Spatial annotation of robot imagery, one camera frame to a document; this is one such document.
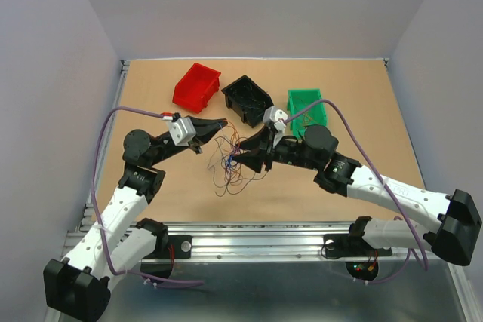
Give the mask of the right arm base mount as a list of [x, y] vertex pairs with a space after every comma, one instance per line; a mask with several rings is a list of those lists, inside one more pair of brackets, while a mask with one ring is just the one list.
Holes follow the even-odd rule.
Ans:
[[360, 237], [348, 234], [328, 234], [324, 236], [321, 255], [326, 259], [355, 257], [386, 257], [392, 255], [392, 249], [376, 249]]

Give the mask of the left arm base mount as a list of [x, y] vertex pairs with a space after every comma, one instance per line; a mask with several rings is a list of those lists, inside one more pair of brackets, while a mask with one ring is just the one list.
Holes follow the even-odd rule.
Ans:
[[192, 253], [191, 235], [168, 235], [165, 241], [157, 243], [155, 250], [145, 259], [190, 259]]

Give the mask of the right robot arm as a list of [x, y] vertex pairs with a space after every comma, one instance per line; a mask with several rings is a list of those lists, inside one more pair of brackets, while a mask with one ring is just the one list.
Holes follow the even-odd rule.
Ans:
[[256, 173], [280, 163], [314, 170], [315, 183], [326, 192], [367, 201], [401, 215], [400, 220], [362, 216], [351, 224], [348, 248], [356, 254], [402, 247], [430, 251], [454, 265], [468, 266], [482, 227], [470, 193], [431, 192], [407, 185], [337, 151], [338, 140], [324, 126], [311, 125], [302, 139], [276, 136], [264, 127], [240, 144], [234, 157]]

